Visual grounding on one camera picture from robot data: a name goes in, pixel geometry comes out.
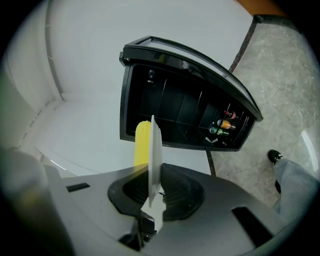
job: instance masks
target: bottle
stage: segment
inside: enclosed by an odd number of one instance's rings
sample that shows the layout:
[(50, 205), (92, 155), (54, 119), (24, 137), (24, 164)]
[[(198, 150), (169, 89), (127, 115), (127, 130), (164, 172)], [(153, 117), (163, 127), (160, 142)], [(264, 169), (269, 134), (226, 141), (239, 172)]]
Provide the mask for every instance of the bottle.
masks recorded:
[(236, 129), (236, 127), (235, 126), (233, 126), (233, 125), (231, 125), (231, 123), (230, 122), (228, 122), (227, 120), (219, 120), (218, 122), (217, 122), (217, 124), (218, 124), (218, 126), (220, 126), (221, 128), (223, 128), (223, 129), (230, 129), (230, 130), (234, 130), (234, 129)]
[(222, 130), (221, 128), (218, 129), (218, 128), (216, 128), (216, 127), (211, 127), (211, 128), (209, 129), (209, 132), (210, 132), (211, 134), (215, 134), (215, 133), (216, 133), (216, 134), (219, 135), (219, 136), (225, 136), (225, 137), (229, 136), (229, 132), (224, 131), (224, 130)]
[(228, 117), (228, 118), (230, 118), (230, 119), (238, 119), (239, 118), (239, 116), (237, 116), (236, 115), (236, 112), (234, 112), (234, 111), (231, 111), (231, 112), (229, 112), (229, 111), (224, 111), (224, 114), (226, 114), (226, 116)]

